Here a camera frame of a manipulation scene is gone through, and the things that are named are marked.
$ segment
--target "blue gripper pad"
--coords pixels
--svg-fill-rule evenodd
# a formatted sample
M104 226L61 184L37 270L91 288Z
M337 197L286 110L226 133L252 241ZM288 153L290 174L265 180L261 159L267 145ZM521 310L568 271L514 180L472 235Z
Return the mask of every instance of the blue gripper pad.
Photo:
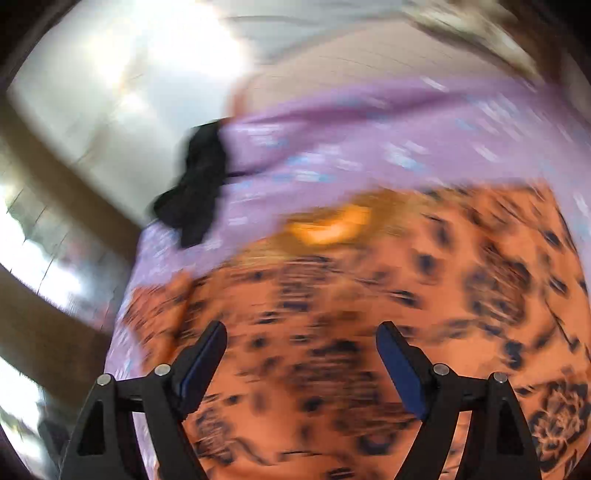
M375 343L404 408L424 420L427 417L427 403L419 377L383 324L376 331Z

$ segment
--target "bright light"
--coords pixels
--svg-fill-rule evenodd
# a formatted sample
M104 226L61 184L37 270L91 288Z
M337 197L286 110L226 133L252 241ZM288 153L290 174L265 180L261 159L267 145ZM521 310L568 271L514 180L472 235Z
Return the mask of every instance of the bright light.
M36 432L41 417L37 406L37 402L42 399L39 386L2 358L0 378L0 407Z
M24 242L21 224L8 213L4 200L0 200L0 264L8 271L15 264L15 253Z
M129 52L121 48L122 44L125 44L124 37L105 31L91 37L86 46L93 67L110 87L119 86L128 61Z
M43 280L43 297L59 309L67 309L72 303L72 295L82 292L80 280L71 272L52 264Z
M234 79L248 68L243 45L222 25L210 5L178 2L170 6L151 39L149 57L163 67Z

